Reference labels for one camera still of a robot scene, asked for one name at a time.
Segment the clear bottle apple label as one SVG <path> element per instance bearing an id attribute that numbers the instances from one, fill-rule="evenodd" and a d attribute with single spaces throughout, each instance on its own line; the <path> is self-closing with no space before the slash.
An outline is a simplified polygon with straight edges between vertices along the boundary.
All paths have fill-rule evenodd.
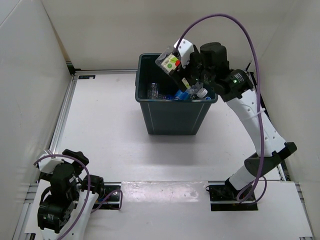
<path id="1" fill-rule="evenodd" d="M 193 45 L 193 47 L 194 51 L 198 51 L 195 45 Z M 155 60 L 155 63 L 159 68 L 163 70 L 165 74 L 167 74 L 170 77 L 170 71 L 175 70 L 178 67 L 178 65 L 181 64 L 178 57 L 178 50 L 174 49 L 173 47 L 169 47 Z M 186 92 L 188 92 L 191 96 L 197 96 L 197 98 L 199 99 L 203 99 L 208 96 L 208 91 L 204 87 L 204 83 L 201 82 L 201 80 L 198 81 L 195 85 L 191 86 L 189 89 L 187 89 Z"/>

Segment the clear bottle light blue label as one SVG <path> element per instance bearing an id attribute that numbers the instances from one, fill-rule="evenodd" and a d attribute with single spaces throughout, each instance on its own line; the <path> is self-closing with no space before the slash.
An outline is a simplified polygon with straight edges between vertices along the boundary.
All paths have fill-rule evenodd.
<path id="1" fill-rule="evenodd" d="M 191 97 L 191 95 L 187 91 L 183 92 L 181 90 L 178 90 L 176 92 L 176 94 L 174 95 L 174 99 L 175 100 L 180 100 L 180 101 L 189 100 L 190 97 Z"/>

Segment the clear bottle dark blue label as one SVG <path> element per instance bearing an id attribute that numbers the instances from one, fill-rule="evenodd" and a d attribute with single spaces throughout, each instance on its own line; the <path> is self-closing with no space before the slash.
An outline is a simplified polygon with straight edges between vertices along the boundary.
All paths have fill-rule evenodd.
<path id="1" fill-rule="evenodd" d="M 156 82 L 152 82 L 148 85 L 147 88 L 147 98 L 152 100 L 159 99 L 159 84 Z"/>

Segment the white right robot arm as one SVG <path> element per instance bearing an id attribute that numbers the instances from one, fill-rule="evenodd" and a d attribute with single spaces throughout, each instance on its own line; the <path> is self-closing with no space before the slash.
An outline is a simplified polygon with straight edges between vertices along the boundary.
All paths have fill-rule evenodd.
<path id="1" fill-rule="evenodd" d="M 224 193 L 230 200 L 238 199 L 246 186 L 297 150 L 296 144 L 286 141 L 272 125 L 248 74 L 230 68 L 227 49 L 221 43 L 197 48 L 186 39 L 177 41 L 164 66 L 183 91 L 197 83 L 211 88 L 237 115 L 254 144 L 255 153 L 225 181 Z"/>

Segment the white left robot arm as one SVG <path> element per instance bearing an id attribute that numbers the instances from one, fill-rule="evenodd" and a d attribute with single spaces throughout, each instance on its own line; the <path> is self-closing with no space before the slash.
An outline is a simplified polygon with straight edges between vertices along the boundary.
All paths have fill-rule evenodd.
<path id="1" fill-rule="evenodd" d="M 49 182 L 40 197 L 37 225 L 44 240 L 82 240 L 97 200 L 105 195 L 104 179 L 87 174 L 89 159 L 81 151 L 43 154 L 35 163 Z"/>

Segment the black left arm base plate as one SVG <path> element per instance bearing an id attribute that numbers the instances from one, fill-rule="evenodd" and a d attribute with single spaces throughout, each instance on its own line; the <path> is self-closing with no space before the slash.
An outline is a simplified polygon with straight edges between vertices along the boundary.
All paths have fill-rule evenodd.
<path id="1" fill-rule="evenodd" d="M 101 205 L 100 210 L 120 210 L 123 201 L 121 187 L 122 185 L 120 183 L 105 184 L 104 191 L 95 202 L 94 208 L 96 209 Z"/>

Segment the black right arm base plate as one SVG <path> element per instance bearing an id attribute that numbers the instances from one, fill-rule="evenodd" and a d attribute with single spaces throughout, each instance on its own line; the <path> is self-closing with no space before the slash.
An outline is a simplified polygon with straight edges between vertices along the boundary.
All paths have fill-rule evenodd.
<path id="1" fill-rule="evenodd" d="M 257 211 L 256 197 L 253 194 L 243 203 L 239 203 L 236 195 L 224 184 L 210 184 L 205 187 L 209 193 L 210 210 L 212 212 Z"/>

